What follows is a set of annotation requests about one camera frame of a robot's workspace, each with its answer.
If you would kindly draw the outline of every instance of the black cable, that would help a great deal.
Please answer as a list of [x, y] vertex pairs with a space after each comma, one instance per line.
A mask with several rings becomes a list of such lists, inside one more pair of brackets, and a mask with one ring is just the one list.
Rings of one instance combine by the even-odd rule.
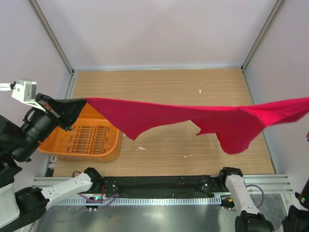
[[79, 172], [79, 171], [74, 171], [73, 174], [72, 174], [72, 177], [73, 177], [73, 178], [75, 177], [75, 176], [74, 176], [75, 173], [79, 173], [79, 174], [80, 174], [81, 172]]

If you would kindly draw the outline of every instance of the white wall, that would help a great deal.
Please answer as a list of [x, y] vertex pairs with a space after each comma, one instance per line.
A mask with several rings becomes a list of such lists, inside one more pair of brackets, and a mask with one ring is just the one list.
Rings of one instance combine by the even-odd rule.
[[[49, 41], [26, 0], [0, 1], [0, 83], [29, 79], [38, 83], [37, 93], [63, 98], [69, 72]], [[29, 107], [13, 100], [11, 92], [0, 92], [0, 114], [17, 125]], [[35, 153], [32, 162], [21, 163], [15, 190], [31, 186], [42, 175], [48, 155]]]
[[[309, 96], [309, 1], [286, 1], [247, 68], [255, 103]], [[295, 190], [309, 177], [309, 116], [266, 131], [275, 166]]]
[[239, 66], [275, 0], [38, 0], [76, 69]]

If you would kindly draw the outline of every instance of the cloth fold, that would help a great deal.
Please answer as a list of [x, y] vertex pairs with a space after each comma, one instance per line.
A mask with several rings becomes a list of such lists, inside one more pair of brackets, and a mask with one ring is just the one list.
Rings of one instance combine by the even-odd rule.
[[309, 112], [309, 98], [276, 101], [252, 106], [183, 106], [107, 98], [86, 98], [127, 137], [135, 140], [153, 127], [191, 120], [198, 133], [216, 133], [228, 154], [246, 150], [264, 128], [298, 121]]

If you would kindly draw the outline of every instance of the metal frame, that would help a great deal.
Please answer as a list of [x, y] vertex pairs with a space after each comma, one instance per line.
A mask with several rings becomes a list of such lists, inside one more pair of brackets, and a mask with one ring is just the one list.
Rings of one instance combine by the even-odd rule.
[[99, 68], [99, 69], [76, 69], [79, 72], [100, 71], [136, 71], [136, 70], [183, 70], [183, 69], [238, 69], [239, 65], [207, 65], [207, 66], [166, 66], [166, 67], [126, 67], [126, 68]]
[[28, 0], [29, 4], [31, 5], [35, 15], [38, 17], [39, 21], [41, 22], [43, 28], [45, 29], [48, 37], [50, 38], [51, 42], [55, 46], [56, 51], [59, 53], [62, 61], [64, 62], [65, 66], [69, 70], [70, 74], [73, 75], [74, 70], [68, 61], [64, 51], [62, 50], [55, 34], [53, 33], [53, 30], [51, 29], [49, 23], [47, 22], [47, 19], [45, 18], [40, 6], [38, 5], [36, 0]]
[[241, 67], [242, 70], [245, 70], [247, 68], [250, 60], [254, 56], [254, 54], [257, 51], [258, 47], [260, 46], [262, 40], [265, 38], [267, 32], [269, 31], [271, 25], [273, 24], [274, 20], [278, 16], [278, 14], [279, 14], [280, 10], [282, 9], [285, 2], [286, 2], [286, 0], [277, 0], [276, 1], [276, 3], [273, 6], [266, 22], [262, 26], [260, 33], [258, 34], [257, 38], [255, 39], [255, 41], [254, 41], [246, 59], [245, 59], [245, 62], [243, 63], [243, 65]]
[[74, 92], [77, 76], [78, 76], [78, 72], [74, 71], [70, 80], [69, 80], [65, 99], [71, 99], [73, 97], [73, 92]]
[[291, 205], [294, 205], [297, 209], [303, 209], [306, 210], [299, 202], [299, 200], [296, 198], [294, 194], [281, 194], [282, 202], [286, 211], [286, 214], [289, 213], [289, 208]]
[[[70, 180], [70, 177], [36, 177], [34, 178], [33, 187], [48, 187], [60, 184]], [[293, 194], [288, 176], [285, 174], [260, 174], [260, 175], [244, 175], [247, 185], [255, 184], [262, 188], [265, 194]], [[248, 188], [250, 193], [260, 194], [258, 189]], [[226, 192], [216, 193], [216, 195], [227, 195]]]

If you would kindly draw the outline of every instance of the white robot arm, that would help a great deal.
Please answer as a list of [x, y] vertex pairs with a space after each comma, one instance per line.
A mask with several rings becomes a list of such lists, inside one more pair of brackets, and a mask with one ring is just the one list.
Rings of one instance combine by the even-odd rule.
[[0, 188], [0, 232], [13, 232], [39, 219], [57, 202], [80, 192], [99, 192], [103, 178], [87, 168], [75, 178], [45, 188], [24, 188], [14, 193], [13, 185]]
[[240, 214], [235, 220], [236, 232], [275, 231], [272, 223], [254, 205], [240, 169], [224, 167], [219, 173], [219, 180], [231, 193], [236, 211]]

